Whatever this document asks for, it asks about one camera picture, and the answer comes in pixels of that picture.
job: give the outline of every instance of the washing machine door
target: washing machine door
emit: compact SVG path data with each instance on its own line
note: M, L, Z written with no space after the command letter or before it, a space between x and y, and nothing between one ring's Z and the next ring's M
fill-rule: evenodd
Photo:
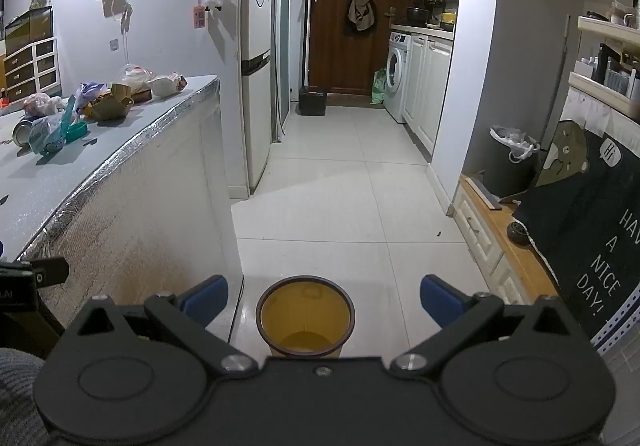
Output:
M386 87L390 92L398 91L403 71L402 51L397 47L392 47L389 50L389 58L386 60Z

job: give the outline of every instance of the screw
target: screw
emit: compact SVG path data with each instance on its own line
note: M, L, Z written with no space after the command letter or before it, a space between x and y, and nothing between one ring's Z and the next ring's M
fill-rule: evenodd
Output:
M244 354L231 354L224 358L220 364L227 372L244 372L254 366L254 361Z
M404 354L396 359L396 365L403 370L420 370L427 366L427 360L420 354Z
M328 366L318 366L318 368L316 368L316 375L327 378L331 375L331 369Z

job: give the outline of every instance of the refrigerator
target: refrigerator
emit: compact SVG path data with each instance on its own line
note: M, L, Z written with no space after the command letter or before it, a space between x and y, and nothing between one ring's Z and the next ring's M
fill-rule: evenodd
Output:
M241 0L242 112L249 187L257 187L271 145L271 0Z

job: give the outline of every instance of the metal can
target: metal can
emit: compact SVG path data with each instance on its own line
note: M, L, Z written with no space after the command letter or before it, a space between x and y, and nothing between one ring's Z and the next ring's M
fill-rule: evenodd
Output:
M14 143L20 148L29 147L29 135L33 125L33 116L27 116L18 121L14 128Z

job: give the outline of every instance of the white tile floor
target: white tile floor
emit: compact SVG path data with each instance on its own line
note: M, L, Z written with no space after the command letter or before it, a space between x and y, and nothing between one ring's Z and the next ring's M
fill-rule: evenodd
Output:
M342 355L385 362L438 330L420 305L425 274L469 294L486 290L442 213L422 153L386 110L329 106L322 118L292 111L286 131L255 194L232 207L245 277L234 346L258 360L268 355L255 307L288 276L339 284L356 309Z

